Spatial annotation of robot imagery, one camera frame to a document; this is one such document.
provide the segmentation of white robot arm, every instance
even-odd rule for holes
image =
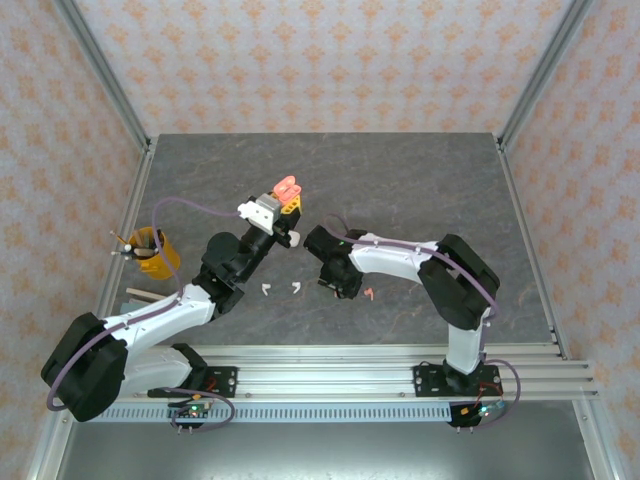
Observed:
[[[334,290],[339,298],[354,298],[366,273],[383,273],[422,284],[449,324],[449,350],[442,378],[455,394],[476,391],[481,370],[487,370],[481,365],[482,328],[491,307],[463,275],[452,275],[456,272],[451,265],[425,253],[446,256],[495,298],[500,286],[498,277],[460,237],[447,235],[440,242],[413,243],[349,230],[346,237],[337,238],[318,225],[304,246],[323,262],[319,283]]]
[[[104,320],[86,313],[72,322],[41,377],[49,386],[60,382],[57,396],[78,421],[96,417],[123,394],[163,387],[211,392],[205,385],[208,366],[193,349],[185,344],[160,354],[148,349],[229,312],[244,295],[239,285],[275,243],[297,245],[300,237],[293,229],[300,219],[300,190],[295,178],[287,177],[272,192],[241,204],[238,216],[251,224],[247,232],[240,239],[229,232],[214,235],[200,273],[181,292],[135,312]],[[86,352],[71,364],[82,349]],[[69,370],[60,381],[64,368]]]

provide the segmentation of patterned wallpaper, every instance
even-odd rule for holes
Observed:
[[[618,446],[640,472],[636,0],[594,2],[509,161],[571,352],[594,360]]]
[[[40,368],[93,308],[138,152],[51,0],[0,2],[0,478],[22,479]]]
[[[499,132],[570,0],[79,0],[149,135]]]

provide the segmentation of yellow block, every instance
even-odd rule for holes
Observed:
[[[297,195],[296,197],[293,198],[293,200],[291,200],[284,207],[282,207],[280,212],[283,215],[289,215],[296,208],[300,209],[300,213],[302,214],[302,201],[300,200],[300,195]]]

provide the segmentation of pink object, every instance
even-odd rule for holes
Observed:
[[[283,178],[275,187],[273,187],[273,193],[278,196],[278,200],[280,200],[282,205],[286,205],[296,198],[300,195],[301,191],[302,187],[300,185],[296,185],[296,177],[293,175]]]

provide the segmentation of gray stone tabletop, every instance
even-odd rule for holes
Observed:
[[[497,273],[503,315],[490,343],[548,342],[550,334],[507,183],[490,134],[340,133],[162,135],[137,219],[150,225],[160,199],[175,195],[233,211],[249,195],[268,191],[286,175],[302,186],[302,238],[327,212],[352,228],[408,241],[464,238]],[[240,237],[247,224],[169,205],[159,226],[182,258],[190,282],[209,238]],[[191,344],[339,345],[446,343],[447,324],[422,286],[385,275],[365,276],[375,299],[338,300],[317,285],[321,264],[302,246],[275,245],[244,286],[235,309],[204,327],[167,341]],[[293,295],[292,282],[302,288]],[[269,296],[261,284],[269,283]],[[127,263],[114,310],[135,287],[175,291],[173,280],[151,280]]]

